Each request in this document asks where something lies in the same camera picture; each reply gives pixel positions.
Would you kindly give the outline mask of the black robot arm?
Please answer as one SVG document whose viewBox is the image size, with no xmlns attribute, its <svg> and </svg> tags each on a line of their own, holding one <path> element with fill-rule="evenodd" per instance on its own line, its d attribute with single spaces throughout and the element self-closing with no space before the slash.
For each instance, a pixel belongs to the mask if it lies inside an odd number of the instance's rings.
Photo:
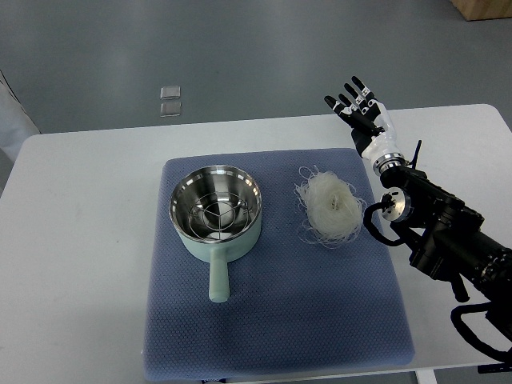
<svg viewBox="0 0 512 384">
<path fill-rule="evenodd" d="M 433 280 L 451 284 L 459 305 L 450 320 L 473 348 L 511 368 L 511 352 L 496 350 L 464 323 L 482 313 L 505 338 L 511 337 L 511 250 L 481 231 L 483 216 L 433 184 L 398 152 L 371 162 L 387 192 L 366 208 L 363 225 L 387 246 L 407 245 L 410 265 Z"/>
</svg>

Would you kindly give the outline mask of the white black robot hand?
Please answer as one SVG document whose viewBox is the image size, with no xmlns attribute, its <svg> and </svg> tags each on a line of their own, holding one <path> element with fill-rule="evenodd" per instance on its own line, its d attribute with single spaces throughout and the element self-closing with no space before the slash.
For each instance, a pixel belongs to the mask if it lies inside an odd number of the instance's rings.
<svg viewBox="0 0 512 384">
<path fill-rule="evenodd" d="M 347 94 L 325 96 L 328 107 L 351 128 L 356 151 L 369 161 L 376 175 L 395 166 L 404 166 L 405 157 L 396 144 L 396 132 L 385 106 L 358 77 L 346 83 Z"/>
</svg>

